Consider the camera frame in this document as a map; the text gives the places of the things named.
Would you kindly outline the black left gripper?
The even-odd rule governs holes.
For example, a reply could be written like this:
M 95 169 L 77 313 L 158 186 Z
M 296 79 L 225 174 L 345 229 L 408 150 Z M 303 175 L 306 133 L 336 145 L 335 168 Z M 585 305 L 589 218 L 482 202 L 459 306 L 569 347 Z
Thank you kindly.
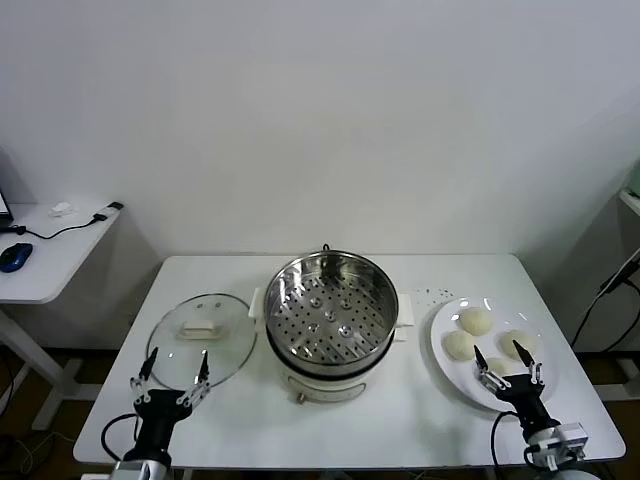
M 158 354 L 155 347 L 144 360 L 137 377 L 130 378 L 134 396 L 134 410 L 142 420 L 135 449 L 141 451 L 167 451 L 175 425 L 188 418 L 209 393 L 208 351 L 202 351 L 202 360 L 196 382 L 188 390 L 149 391 L 148 380 Z

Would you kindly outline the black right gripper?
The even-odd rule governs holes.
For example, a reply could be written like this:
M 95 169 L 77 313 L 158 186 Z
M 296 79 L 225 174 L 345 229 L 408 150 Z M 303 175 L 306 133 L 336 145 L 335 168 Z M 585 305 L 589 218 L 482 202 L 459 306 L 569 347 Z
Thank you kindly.
M 542 430 L 556 427 L 557 420 L 549 415 L 541 400 L 544 390 L 542 364 L 535 362 L 531 353 L 517 340 L 513 340 L 512 344 L 530 376 L 516 374 L 502 378 L 489 368 L 487 360 L 475 346 L 478 378 L 487 390 L 496 393 L 499 400 L 514 407 L 523 436 L 531 437 Z

